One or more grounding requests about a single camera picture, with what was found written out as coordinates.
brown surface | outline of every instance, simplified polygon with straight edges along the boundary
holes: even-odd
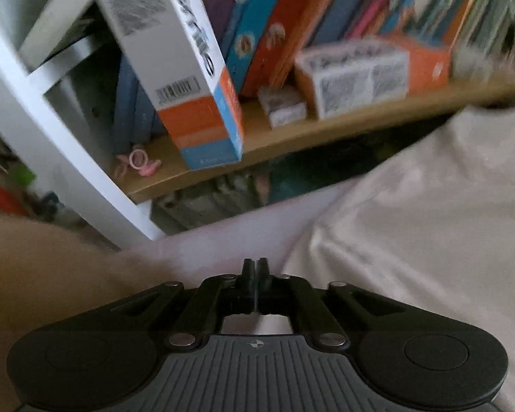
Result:
[[[130,172],[119,186],[134,202],[141,203],[289,152],[382,127],[446,114],[466,105],[486,105],[513,97],[515,81],[496,80],[487,84],[452,82],[435,92],[372,105],[325,121],[317,121],[312,115],[303,122],[276,130],[270,129],[261,107],[253,101],[243,105],[245,138],[241,163],[190,172],[172,141],[163,137],[147,147],[150,158],[162,160],[162,168],[147,178]]]

white cloth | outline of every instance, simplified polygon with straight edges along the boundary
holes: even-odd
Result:
[[[505,346],[515,412],[515,109],[467,108],[350,189],[283,272],[345,280],[472,323]]]

pink book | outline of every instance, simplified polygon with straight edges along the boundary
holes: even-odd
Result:
[[[377,14],[389,4],[389,0],[373,0],[368,9],[363,13],[363,16],[355,24],[355,27],[345,36],[346,39],[361,38],[375,19]]]

box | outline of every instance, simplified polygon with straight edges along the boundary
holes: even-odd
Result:
[[[294,87],[282,89],[263,87],[257,92],[261,107],[271,128],[302,121],[307,117],[307,104]]]
[[[397,35],[306,49],[296,58],[298,88],[320,119],[448,84],[450,51]]]
[[[98,0],[191,170],[242,157],[242,111],[202,0]]]

pink ring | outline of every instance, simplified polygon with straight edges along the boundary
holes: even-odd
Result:
[[[140,158],[143,159],[143,164],[140,165],[140,166],[136,166],[136,164],[133,162],[135,159],[137,159],[137,155],[140,155]],[[132,151],[130,154],[129,154],[129,165],[132,169],[134,170],[141,170],[143,169],[144,167],[147,166],[147,164],[149,163],[149,155],[147,155],[147,152],[143,149],[135,149],[134,151]]]

